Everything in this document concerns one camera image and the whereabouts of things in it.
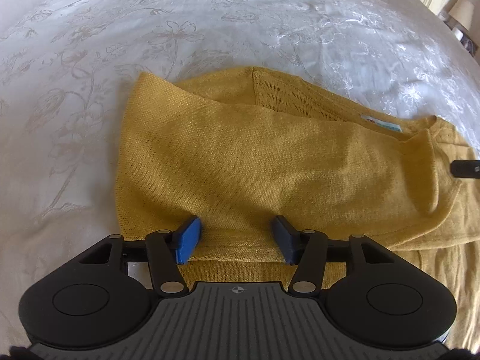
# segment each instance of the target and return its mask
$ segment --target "bed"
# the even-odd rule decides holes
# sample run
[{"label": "bed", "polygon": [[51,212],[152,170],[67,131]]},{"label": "bed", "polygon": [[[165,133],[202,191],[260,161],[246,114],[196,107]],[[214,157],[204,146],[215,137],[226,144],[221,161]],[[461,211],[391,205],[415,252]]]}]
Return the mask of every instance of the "bed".
[{"label": "bed", "polygon": [[[21,294],[119,231],[119,125],[138,74],[244,65],[398,117],[442,116],[480,150],[479,66],[418,0],[46,0],[0,34],[0,353],[28,345]],[[478,318],[448,344],[478,350]]]}]

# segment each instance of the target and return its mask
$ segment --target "crosshair logo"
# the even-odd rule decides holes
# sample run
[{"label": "crosshair logo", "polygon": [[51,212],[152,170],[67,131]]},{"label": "crosshair logo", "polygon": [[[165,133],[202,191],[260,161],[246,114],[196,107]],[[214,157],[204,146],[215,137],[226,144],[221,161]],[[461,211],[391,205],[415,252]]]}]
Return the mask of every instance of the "crosshair logo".
[{"label": "crosshair logo", "polygon": [[240,287],[240,286],[235,286],[230,291],[232,291],[232,292],[234,292],[238,295],[238,294],[241,294],[243,291],[245,291],[245,288]]}]

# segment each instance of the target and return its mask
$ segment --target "knit fabric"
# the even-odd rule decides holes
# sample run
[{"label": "knit fabric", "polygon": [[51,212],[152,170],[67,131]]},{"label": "knit fabric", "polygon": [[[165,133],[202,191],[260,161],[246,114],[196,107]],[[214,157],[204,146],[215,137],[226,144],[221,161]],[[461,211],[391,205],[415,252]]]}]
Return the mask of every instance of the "knit fabric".
[{"label": "knit fabric", "polygon": [[142,73],[121,131],[118,221],[141,239],[199,216],[202,240],[181,269],[190,284],[288,283],[275,215],[332,239],[366,234],[420,265],[426,250],[480,239],[479,182],[449,172],[474,158],[440,117],[397,119],[269,69],[175,85]]}]

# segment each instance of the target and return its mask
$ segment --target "lamp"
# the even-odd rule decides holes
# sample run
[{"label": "lamp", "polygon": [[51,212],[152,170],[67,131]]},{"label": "lamp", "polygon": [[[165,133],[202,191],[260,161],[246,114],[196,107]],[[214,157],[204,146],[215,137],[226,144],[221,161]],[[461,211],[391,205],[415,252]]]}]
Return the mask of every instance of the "lamp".
[{"label": "lamp", "polygon": [[[457,0],[449,14],[468,31],[472,24],[473,9],[474,6],[469,0]],[[459,28],[454,27],[452,31],[458,40],[462,39],[463,33]]]}]

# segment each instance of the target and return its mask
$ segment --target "lampshade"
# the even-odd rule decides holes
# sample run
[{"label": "lampshade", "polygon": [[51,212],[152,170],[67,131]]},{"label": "lampshade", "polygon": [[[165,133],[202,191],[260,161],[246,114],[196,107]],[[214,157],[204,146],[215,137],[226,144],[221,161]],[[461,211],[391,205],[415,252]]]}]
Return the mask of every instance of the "lampshade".
[{"label": "lampshade", "polygon": [[466,30],[470,29],[473,17],[473,4],[469,0],[457,0],[449,13]]}]

